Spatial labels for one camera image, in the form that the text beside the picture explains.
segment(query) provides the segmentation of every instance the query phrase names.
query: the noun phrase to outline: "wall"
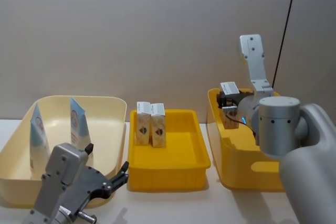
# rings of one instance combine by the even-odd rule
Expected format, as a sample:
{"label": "wall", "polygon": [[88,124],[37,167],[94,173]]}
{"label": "wall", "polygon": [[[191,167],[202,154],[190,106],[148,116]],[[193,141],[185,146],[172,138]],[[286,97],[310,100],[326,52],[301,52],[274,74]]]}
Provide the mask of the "wall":
{"label": "wall", "polygon": [[336,123],[336,2],[293,0],[275,89],[322,106]]}
{"label": "wall", "polygon": [[0,118],[55,94],[198,112],[221,81],[248,85],[238,37],[261,34],[273,79],[290,0],[0,0]]}

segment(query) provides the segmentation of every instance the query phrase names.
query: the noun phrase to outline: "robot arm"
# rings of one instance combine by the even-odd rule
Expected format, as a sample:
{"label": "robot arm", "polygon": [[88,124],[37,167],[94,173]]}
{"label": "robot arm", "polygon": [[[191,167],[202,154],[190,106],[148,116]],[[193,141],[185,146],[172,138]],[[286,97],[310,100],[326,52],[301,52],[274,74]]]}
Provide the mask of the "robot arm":
{"label": "robot arm", "polygon": [[93,144],[84,151],[69,143],[54,147],[42,175],[41,190],[23,224],[72,224],[77,217],[92,224],[97,222],[94,215],[83,212],[85,206],[94,198],[108,199],[127,183],[129,175],[128,162],[112,179],[85,166],[92,150]]}
{"label": "robot arm", "polygon": [[221,94],[218,106],[227,112],[226,101],[232,99],[236,119],[244,119],[260,150],[268,157],[279,159],[280,178],[300,223],[335,223],[335,125],[316,104],[300,106],[296,98],[273,96],[266,79],[259,35],[241,36],[240,47],[248,65],[253,94]]}

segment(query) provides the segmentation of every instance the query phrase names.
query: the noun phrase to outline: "black cable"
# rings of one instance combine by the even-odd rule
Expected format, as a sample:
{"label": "black cable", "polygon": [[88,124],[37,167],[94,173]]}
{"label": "black cable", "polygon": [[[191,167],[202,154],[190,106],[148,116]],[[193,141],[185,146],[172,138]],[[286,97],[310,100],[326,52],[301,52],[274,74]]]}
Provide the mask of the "black cable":
{"label": "black cable", "polygon": [[275,78],[276,78],[277,72],[278,72],[278,66],[279,66],[279,61],[280,61],[280,56],[281,56],[281,52],[282,52],[283,43],[284,43],[284,40],[285,40],[285,34],[286,34],[286,30],[287,30],[287,25],[288,25],[288,19],[289,19],[290,10],[292,8],[292,2],[293,2],[293,0],[290,0],[290,2],[289,2],[289,8],[288,8],[287,18],[286,18],[286,23],[285,23],[285,29],[284,29],[283,35],[282,35],[282,40],[281,40],[281,45],[280,45],[280,51],[279,51],[277,66],[275,67],[275,72],[274,72],[274,77],[273,77],[272,88],[274,88]]}
{"label": "black cable", "polygon": [[243,124],[243,125],[246,125],[245,123],[243,123],[243,122],[241,122],[241,121],[239,121],[239,120],[236,120],[236,119],[233,119],[233,118],[230,118],[226,113],[225,113],[225,116],[228,118],[228,119],[230,119],[231,121],[233,121],[233,122],[236,122],[236,123],[241,123],[241,124]]}
{"label": "black cable", "polygon": [[239,121],[239,120],[230,118],[226,113],[225,113],[225,116],[226,116],[226,118],[228,118],[229,120],[231,120],[231,121],[233,121],[233,122],[236,122],[236,123],[240,123],[240,124],[242,124],[242,125],[245,125],[246,127],[248,127],[248,128],[253,132],[253,136],[256,135],[255,131],[252,130],[249,126],[247,126],[245,123],[243,123],[243,122],[241,122],[241,121]]}

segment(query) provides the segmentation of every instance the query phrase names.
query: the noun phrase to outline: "yellow plastic bin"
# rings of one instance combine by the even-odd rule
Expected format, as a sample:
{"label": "yellow plastic bin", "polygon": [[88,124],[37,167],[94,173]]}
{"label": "yellow plastic bin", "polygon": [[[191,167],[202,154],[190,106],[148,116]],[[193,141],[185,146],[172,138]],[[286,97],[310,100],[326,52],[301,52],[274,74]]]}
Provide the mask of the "yellow plastic bin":
{"label": "yellow plastic bin", "polygon": [[[85,109],[93,148],[93,167],[108,178],[120,169],[124,147],[126,103],[114,97],[75,97]],[[57,95],[37,101],[50,150],[70,143],[70,97]],[[29,136],[33,106],[0,152],[0,194],[11,207],[31,208],[41,180],[30,179]],[[107,200],[94,199],[88,207]]]}
{"label": "yellow plastic bin", "polygon": [[191,110],[165,110],[166,148],[135,145],[136,111],[130,115],[128,188],[136,191],[201,190],[210,160],[197,116]]}
{"label": "yellow plastic bin", "polygon": [[224,128],[219,116],[217,94],[219,89],[208,91],[206,128],[223,186],[229,189],[283,190],[279,178],[279,162],[269,159],[260,151],[252,131],[242,124],[234,130]]}

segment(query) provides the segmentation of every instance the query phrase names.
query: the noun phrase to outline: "white table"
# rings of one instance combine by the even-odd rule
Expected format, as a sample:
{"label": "white table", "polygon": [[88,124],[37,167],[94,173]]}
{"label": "white table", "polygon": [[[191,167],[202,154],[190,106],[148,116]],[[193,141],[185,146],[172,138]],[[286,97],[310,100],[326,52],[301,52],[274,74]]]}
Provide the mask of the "white table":
{"label": "white table", "polygon": [[[0,150],[20,120],[0,120]],[[205,124],[201,130],[209,157],[211,150]],[[127,158],[129,123],[123,160]],[[88,209],[100,224],[296,224],[298,220],[285,193],[230,191],[223,187],[213,164],[206,171],[209,188],[191,193],[134,193],[120,188],[107,204]],[[28,209],[4,207],[0,200],[0,222],[20,223]]]}

